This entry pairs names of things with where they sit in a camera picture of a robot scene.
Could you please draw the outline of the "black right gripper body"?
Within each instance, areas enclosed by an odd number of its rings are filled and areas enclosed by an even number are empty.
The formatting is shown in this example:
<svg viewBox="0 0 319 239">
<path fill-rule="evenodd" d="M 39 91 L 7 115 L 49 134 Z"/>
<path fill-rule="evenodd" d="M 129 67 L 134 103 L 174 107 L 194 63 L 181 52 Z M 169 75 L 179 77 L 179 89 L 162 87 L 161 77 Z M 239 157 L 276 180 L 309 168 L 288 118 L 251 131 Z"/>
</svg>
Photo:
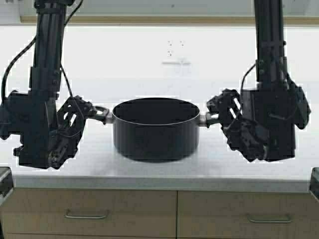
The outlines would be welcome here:
<svg viewBox="0 0 319 239">
<path fill-rule="evenodd" d="M 223 91 L 220 123 L 231 150 L 253 162 L 295 157 L 295 128 L 304 129 L 311 109 L 302 87 Z"/>
</svg>

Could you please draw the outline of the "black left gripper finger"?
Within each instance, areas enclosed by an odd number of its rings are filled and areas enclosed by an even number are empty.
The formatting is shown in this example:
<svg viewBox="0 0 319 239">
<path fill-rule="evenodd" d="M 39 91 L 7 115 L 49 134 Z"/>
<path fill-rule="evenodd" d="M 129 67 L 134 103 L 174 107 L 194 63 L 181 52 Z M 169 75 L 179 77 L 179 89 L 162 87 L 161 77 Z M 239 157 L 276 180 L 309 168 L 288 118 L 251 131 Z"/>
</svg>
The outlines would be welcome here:
<svg viewBox="0 0 319 239">
<path fill-rule="evenodd" d="M 107 121 L 110 110 L 101 106 L 94 106 L 91 102 L 84 103 L 84 119 L 93 119 L 100 122 Z"/>
</svg>

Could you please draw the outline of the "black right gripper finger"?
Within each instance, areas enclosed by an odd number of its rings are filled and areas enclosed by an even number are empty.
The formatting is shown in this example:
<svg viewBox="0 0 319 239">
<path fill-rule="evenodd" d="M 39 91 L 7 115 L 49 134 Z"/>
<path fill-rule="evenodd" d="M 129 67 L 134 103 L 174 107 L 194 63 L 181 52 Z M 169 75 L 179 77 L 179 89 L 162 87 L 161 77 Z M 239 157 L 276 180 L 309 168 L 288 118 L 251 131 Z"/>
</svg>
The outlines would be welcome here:
<svg viewBox="0 0 319 239">
<path fill-rule="evenodd" d="M 218 96 L 214 96 L 206 105 L 212 115 L 218 115 L 220 120 L 234 120 L 239 112 L 235 100 L 240 102 L 240 95 L 236 90 L 224 89 Z"/>
</svg>

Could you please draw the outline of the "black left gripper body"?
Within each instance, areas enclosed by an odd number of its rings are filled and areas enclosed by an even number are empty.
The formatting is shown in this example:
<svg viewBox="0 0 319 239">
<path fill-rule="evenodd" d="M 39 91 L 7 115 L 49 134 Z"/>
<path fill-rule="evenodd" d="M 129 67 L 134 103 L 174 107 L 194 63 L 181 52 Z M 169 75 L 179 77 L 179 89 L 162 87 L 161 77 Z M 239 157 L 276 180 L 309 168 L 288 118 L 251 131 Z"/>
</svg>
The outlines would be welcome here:
<svg viewBox="0 0 319 239">
<path fill-rule="evenodd" d="M 20 166 L 59 169 L 75 157 L 87 119 L 87 102 L 69 97 L 56 108 L 55 99 L 36 101 L 27 93 L 12 91 L 0 106 L 0 137 L 20 136 L 14 148 Z"/>
</svg>

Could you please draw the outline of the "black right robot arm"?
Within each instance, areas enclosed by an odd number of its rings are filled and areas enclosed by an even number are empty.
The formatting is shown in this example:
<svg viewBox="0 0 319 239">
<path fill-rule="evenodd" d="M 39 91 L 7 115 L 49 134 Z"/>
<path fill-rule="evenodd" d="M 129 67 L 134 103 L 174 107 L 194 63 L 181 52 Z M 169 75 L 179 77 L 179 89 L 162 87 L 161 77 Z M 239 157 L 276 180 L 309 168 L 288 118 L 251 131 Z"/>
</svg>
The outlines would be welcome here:
<svg viewBox="0 0 319 239">
<path fill-rule="evenodd" d="M 283 3 L 257 0 L 254 10 L 256 87 L 223 90 L 207 102 L 206 119 L 219 123 L 230 149 L 249 162 L 274 162 L 294 158 L 295 130 L 307 127 L 311 108 L 287 69 Z"/>
</svg>

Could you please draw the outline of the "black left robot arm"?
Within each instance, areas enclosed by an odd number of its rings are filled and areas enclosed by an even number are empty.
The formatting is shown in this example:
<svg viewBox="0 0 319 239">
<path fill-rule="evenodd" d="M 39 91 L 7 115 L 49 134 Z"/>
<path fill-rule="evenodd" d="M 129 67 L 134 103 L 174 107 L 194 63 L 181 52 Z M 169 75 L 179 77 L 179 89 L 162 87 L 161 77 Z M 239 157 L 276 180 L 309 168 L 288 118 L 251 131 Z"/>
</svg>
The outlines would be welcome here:
<svg viewBox="0 0 319 239">
<path fill-rule="evenodd" d="M 80 96 L 70 95 L 62 107 L 59 98 L 61 79 L 66 78 L 61 65 L 64 29 L 70 20 L 67 7 L 71 0 L 37 0 L 36 35 L 33 65 L 27 93 L 5 93 L 8 73 L 1 83 L 0 137 L 19 135 L 20 146 L 13 150 L 21 166 L 60 168 L 78 151 L 86 120 L 106 123 L 109 110 L 94 106 Z"/>
</svg>

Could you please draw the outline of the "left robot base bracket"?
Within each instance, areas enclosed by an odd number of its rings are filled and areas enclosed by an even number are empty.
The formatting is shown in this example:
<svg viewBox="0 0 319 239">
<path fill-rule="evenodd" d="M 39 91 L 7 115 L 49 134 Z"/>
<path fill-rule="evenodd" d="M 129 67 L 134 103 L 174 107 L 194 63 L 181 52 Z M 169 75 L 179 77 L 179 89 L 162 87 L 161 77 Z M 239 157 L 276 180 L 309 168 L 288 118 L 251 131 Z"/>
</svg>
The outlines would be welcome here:
<svg viewBox="0 0 319 239">
<path fill-rule="evenodd" d="M 0 168 L 0 205 L 2 205 L 14 190 L 12 171 L 9 167 Z"/>
</svg>

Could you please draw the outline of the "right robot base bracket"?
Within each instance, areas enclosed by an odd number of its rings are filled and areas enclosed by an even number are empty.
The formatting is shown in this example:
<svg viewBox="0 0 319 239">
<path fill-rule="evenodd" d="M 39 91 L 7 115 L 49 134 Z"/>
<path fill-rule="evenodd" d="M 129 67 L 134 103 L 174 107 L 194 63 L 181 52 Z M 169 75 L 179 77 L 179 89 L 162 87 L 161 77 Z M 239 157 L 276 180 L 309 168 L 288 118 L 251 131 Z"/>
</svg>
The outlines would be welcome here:
<svg viewBox="0 0 319 239">
<path fill-rule="evenodd" d="M 309 191 L 314 196 L 314 198 L 317 201 L 319 201 L 319 168 L 318 167 L 315 167 L 312 169 Z"/>
</svg>

